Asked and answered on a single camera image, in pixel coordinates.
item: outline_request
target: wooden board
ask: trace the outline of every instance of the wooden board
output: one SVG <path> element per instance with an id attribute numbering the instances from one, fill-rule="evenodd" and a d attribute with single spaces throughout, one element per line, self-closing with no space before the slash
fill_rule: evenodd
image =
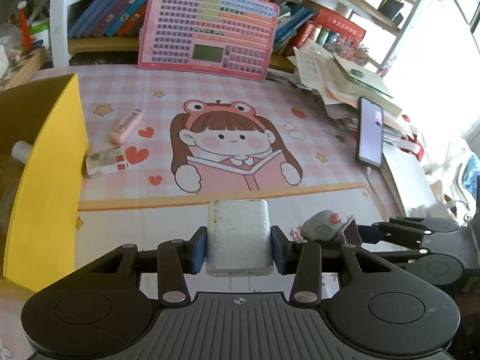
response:
<path id="1" fill-rule="evenodd" d="M 35 49 L 24 54 L 19 61 L 8 66 L 0 77 L 0 91 L 27 83 L 46 61 L 45 49 Z"/>

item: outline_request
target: cable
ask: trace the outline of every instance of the cable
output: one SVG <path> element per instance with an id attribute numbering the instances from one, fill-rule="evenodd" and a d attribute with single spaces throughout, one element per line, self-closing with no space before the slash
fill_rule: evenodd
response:
<path id="1" fill-rule="evenodd" d="M 385 215 L 385 217 L 389 218 L 390 215 L 388 215 L 388 211 L 385 209 L 385 206 L 383 205 L 382 200 L 380 199 L 380 196 L 378 196 L 377 191 L 375 190 L 373 184 L 370 181 L 370 174 L 371 174 L 371 168 L 367 166 L 365 171 L 365 177 L 367 178 L 367 182 L 368 182 L 368 185 L 370 186 L 370 190 L 374 195 L 373 197 L 377 200 L 378 204 L 380 204 L 380 207 L 383 210 L 383 214 Z"/>

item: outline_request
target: smartphone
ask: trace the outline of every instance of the smartphone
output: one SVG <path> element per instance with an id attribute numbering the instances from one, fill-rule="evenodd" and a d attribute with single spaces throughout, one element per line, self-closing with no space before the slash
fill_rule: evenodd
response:
<path id="1" fill-rule="evenodd" d="M 357 161 L 366 166 L 382 166 L 383 109 L 366 97 L 359 100 Z"/>

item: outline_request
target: notebook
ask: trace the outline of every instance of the notebook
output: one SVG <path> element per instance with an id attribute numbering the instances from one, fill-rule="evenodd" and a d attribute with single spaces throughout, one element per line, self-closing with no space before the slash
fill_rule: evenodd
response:
<path id="1" fill-rule="evenodd" d="M 326 64 L 339 90 L 349 95 L 365 96 L 393 116 L 400 116 L 402 109 L 378 74 L 336 55 L 328 59 Z M 352 70 L 363 76 L 354 76 Z"/>
<path id="2" fill-rule="evenodd" d="M 396 146 L 383 145 L 380 173 L 403 216 L 410 216 L 414 208 L 422 205 L 431 207 L 436 203 L 434 193 L 414 155 Z"/>

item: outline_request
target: red heart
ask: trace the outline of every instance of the red heart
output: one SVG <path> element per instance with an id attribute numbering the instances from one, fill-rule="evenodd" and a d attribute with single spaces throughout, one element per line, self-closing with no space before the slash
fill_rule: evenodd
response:
<path id="1" fill-rule="evenodd" d="M 144 138 L 152 138 L 154 132 L 153 128 L 147 127 L 145 130 L 138 130 L 138 135 Z"/>
<path id="2" fill-rule="evenodd" d="M 163 181 L 163 178 L 160 175 L 150 176 L 148 178 L 148 181 L 150 181 L 150 184 L 152 184 L 152 185 L 158 185 Z"/>
<path id="3" fill-rule="evenodd" d="M 135 146 L 130 146 L 125 149 L 125 155 L 127 156 L 127 160 L 129 163 L 138 164 L 139 162 L 146 160 L 149 152 L 147 149 L 140 149 L 137 151 L 137 148 Z"/>

